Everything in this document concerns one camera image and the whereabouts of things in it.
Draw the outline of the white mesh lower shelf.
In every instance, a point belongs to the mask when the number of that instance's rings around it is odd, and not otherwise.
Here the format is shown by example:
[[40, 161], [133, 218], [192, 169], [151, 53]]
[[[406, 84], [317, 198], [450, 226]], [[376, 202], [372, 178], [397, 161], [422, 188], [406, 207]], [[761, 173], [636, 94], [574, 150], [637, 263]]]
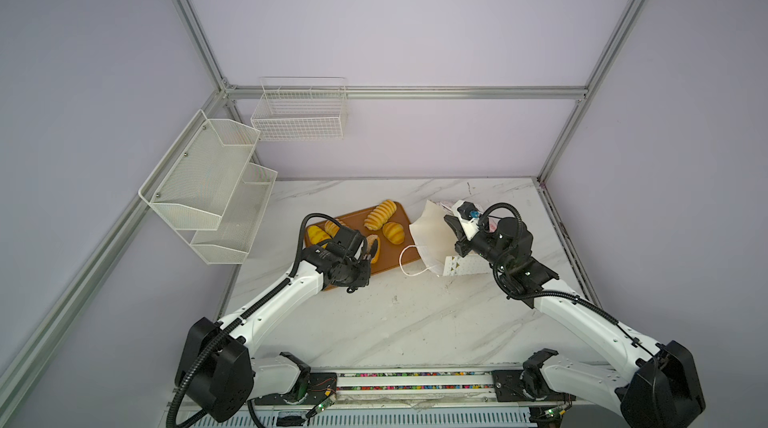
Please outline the white mesh lower shelf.
[[216, 231], [198, 231], [192, 250], [208, 265], [246, 261], [266, 212], [278, 173], [248, 163]]

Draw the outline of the sesame topped fake bread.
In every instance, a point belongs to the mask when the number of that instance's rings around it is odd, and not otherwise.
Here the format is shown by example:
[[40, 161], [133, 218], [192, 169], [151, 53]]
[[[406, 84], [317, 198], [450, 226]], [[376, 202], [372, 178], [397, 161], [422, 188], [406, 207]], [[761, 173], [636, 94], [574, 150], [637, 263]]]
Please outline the sesame topped fake bread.
[[369, 235], [366, 237], [367, 242], [367, 254], [370, 256], [370, 263], [375, 265], [380, 257], [381, 253], [381, 241], [378, 235]]

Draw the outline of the ridged long fake bread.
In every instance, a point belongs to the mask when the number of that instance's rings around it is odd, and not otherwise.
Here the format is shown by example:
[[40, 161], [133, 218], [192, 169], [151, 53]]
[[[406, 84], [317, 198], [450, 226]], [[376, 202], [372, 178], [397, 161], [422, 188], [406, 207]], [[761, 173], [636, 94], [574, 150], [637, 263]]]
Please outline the ridged long fake bread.
[[372, 232], [380, 230], [397, 211], [397, 204], [385, 200], [377, 205], [365, 218], [363, 226]]

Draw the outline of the cartoon animal paper bag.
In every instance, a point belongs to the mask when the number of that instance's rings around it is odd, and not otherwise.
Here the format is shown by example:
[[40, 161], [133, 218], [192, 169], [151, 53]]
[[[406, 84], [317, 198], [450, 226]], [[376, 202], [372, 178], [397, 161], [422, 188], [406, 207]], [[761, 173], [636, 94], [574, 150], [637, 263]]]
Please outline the cartoon animal paper bag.
[[[444, 220], [453, 215], [452, 205], [446, 202], [427, 201], [421, 216], [409, 225], [412, 242], [402, 249], [398, 265], [407, 277], [431, 272], [441, 277], [480, 275], [487, 273], [489, 263], [477, 254], [459, 256], [455, 250], [456, 235]], [[417, 271], [405, 269], [404, 256], [410, 251], [418, 253], [424, 267]]]

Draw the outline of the white mesh upper shelf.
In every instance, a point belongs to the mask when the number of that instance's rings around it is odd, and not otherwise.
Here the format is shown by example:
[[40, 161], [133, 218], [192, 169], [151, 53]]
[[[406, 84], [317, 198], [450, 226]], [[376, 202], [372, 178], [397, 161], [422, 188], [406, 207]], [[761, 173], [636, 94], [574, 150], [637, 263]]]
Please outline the white mesh upper shelf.
[[215, 231], [241, 181], [260, 133], [197, 112], [138, 191], [175, 231]]

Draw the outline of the white mesh shelf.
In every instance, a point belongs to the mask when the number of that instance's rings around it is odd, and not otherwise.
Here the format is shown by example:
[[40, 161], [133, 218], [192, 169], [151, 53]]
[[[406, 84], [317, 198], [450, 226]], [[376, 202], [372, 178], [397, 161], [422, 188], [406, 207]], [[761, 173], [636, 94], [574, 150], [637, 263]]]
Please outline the white mesh shelf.
[[248, 163], [216, 231], [198, 231], [192, 250], [208, 265], [246, 261], [266, 212], [278, 173]]
[[215, 231], [241, 181], [260, 133], [197, 112], [138, 191], [175, 231]]

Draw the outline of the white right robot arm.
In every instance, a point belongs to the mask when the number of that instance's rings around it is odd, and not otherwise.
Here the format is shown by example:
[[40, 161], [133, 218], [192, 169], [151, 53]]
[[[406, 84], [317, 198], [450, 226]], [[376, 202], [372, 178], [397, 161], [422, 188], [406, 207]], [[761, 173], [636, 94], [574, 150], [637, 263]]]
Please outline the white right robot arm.
[[461, 257], [480, 256], [496, 286], [558, 322], [602, 356], [604, 367], [542, 348], [523, 364], [517, 392], [531, 400], [573, 395], [620, 415], [631, 427], [688, 427], [706, 409], [692, 353], [660, 343], [578, 295], [532, 255], [533, 237], [515, 216], [491, 226], [484, 215], [447, 215]]

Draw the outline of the aluminium frame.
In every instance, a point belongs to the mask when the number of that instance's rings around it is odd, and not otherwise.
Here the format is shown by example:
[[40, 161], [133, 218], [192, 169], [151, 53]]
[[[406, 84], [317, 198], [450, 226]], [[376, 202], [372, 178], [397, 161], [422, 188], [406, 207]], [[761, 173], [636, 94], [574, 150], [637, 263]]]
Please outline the aluminium frame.
[[[256, 87], [230, 87], [226, 85], [220, 68], [213, 58], [199, 18], [194, 12], [191, 0], [171, 1], [194, 44], [197, 54], [202, 58], [207, 74], [211, 76], [214, 83], [214, 89], [203, 105], [204, 113], [215, 112], [236, 99], [253, 99], [260, 96], [262, 91]], [[545, 182], [551, 176], [575, 133], [576, 127], [596, 97], [647, 2], [648, 0], [628, 1], [598, 63], [587, 84], [583, 87], [353, 86], [348, 89], [347, 95], [352, 100], [573, 100], [576, 103], [574, 110], [569, 115], [563, 131], [558, 136], [552, 152], [546, 158], [542, 171], [537, 177], [540, 182]], [[131, 200], [125, 211], [97, 245], [72, 282], [2, 374], [1, 421], [3, 423], [8, 422], [26, 401], [57, 354], [72, 325], [81, 317], [111, 274], [117, 264], [118, 257], [128, 246], [149, 209], [149, 204], [140, 196], [135, 196]]]

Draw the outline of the brown plastic tray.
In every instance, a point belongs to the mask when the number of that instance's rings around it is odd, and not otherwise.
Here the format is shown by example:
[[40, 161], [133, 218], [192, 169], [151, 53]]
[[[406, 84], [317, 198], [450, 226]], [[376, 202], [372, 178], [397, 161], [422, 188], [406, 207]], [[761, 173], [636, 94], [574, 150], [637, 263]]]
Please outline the brown plastic tray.
[[363, 222], [366, 216], [379, 204], [358, 210], [356, 212], [347, 213], [335, 218], [336, 221], [341, 221], [345, 224], [345, 227], [351, 228], [361, 232], [365, 237], [369, 235], [378, 235], [381, 241], [381, 253], [378, 262], [372, 265], [372, 274], [377, 275], [390, 270], [399, 269], [400, 266], [405, 266], [414, 261], [420, 259], [420, 255], [416, 251], [416, 248], [411, 248], [414, 245], [414, 238], [410, 231], [410, 220], [405, 213], [403, 206], [394, 201], [397, 204], [397, 211], [391, 217], [388, 222], [400, 223], [405, 229], [405, 241], [402, 245], [396, 246], [391, 244], [382, 234], [381, 229], [375, 232], [367, 230], [363, 226]]

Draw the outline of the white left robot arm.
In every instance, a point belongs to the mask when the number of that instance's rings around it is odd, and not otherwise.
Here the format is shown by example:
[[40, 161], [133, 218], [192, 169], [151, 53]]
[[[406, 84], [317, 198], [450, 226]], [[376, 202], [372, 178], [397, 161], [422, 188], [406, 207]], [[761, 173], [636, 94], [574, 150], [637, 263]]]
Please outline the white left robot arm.
[[379, 240], [341, 225], [330, 239], [300, 243], [288, 273], [244, 307], [218, 321], [196, 322], [183, 347], [166, 426], [178, 426], [185, 398], [200, 408], [183, 421], [185, 427], [206, 416], [226, 421], [265, 396], [302, 401], [310, 391], [310, 367], [289, 352], [258, 358], [259, 347], [279, 323], [323, 289], [342, 287], [353, 293], [367, 286], [380, 250]]

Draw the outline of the yellow fake bread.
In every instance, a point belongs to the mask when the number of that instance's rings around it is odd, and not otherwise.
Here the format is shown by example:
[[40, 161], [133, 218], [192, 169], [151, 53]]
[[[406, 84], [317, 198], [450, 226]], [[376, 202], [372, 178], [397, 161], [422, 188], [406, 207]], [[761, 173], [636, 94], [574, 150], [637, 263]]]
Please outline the yellow fake bread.
[[324, 231], [331, 237], [335, 237], [338, 232], [340, 231], [341, 227], [344, 227], [345, 224], [341, 221], [330, 221], [328, 220], [324, 225]]
[[397, 222], [387, 222], [383, 225], [382, 234], [393, 245], [402, 245], [405, 241], [405, 229]]
[[324, 243], [331, 239], [330, 235], [318, 226], [309, 226], [307, 228], [307, 236], [309, 245], [322, 246]]

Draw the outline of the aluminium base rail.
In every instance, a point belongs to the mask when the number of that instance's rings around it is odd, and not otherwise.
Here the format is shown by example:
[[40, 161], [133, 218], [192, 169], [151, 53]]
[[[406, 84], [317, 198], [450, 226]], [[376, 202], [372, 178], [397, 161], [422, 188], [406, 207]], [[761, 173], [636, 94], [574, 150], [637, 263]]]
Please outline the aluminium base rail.
[[268, 394], [216, 419], [185, 403], [170, 427], [575, 427], [593, 410], [615, 413], [574, 394], [527, 398], [518, 366], [338, 370], [309, 375], [302, 398]]

